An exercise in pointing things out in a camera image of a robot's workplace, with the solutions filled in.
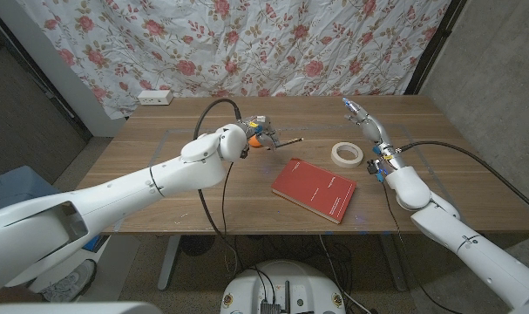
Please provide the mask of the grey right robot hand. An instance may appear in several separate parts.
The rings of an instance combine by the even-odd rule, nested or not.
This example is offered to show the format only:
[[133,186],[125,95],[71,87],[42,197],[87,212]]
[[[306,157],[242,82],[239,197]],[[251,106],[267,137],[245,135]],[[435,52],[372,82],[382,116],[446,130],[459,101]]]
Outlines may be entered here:
[[389,174],[406,167],[384,126],[355,101],[343,98],[342,102],[349,110],[345,119],[361,128],[363,136],[373,144],[373,152],[378,156],[382,168]]

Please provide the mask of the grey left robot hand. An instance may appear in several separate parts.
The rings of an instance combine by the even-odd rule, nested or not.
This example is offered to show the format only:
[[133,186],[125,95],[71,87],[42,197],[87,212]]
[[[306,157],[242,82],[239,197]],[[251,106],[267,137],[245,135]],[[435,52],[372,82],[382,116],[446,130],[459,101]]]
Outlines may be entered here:
[[239,119],[237,125],[245,132],[250,147],[266,147],[274,151],[280,144],[276,130],[268,116],[254,115]]

